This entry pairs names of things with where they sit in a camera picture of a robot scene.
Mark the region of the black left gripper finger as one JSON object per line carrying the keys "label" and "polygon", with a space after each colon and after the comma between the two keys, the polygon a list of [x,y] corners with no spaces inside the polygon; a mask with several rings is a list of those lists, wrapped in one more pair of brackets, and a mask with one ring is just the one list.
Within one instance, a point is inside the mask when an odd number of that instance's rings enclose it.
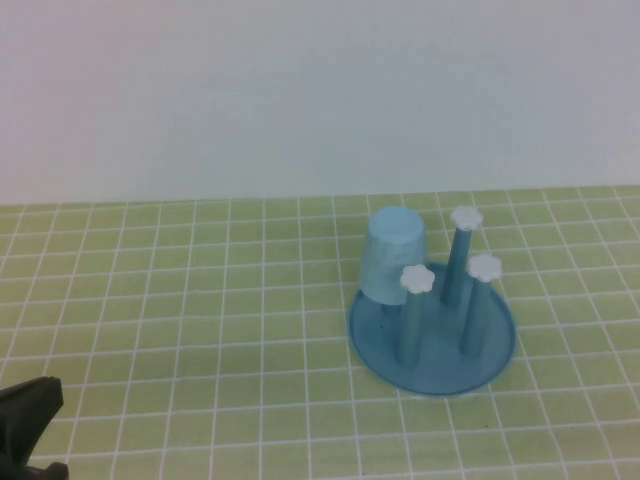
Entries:
{"label": "black left gripper finger", "polygon": [[1,389],[1,461],[24,466],[64,405],[62,382],[42,376]]}
{"label": "black left gripper finger", "polygon": [[27,465],[24,467],[24,478],[27,480],[68,480],[69,469],[64,463],[53,462],[45,468]]}

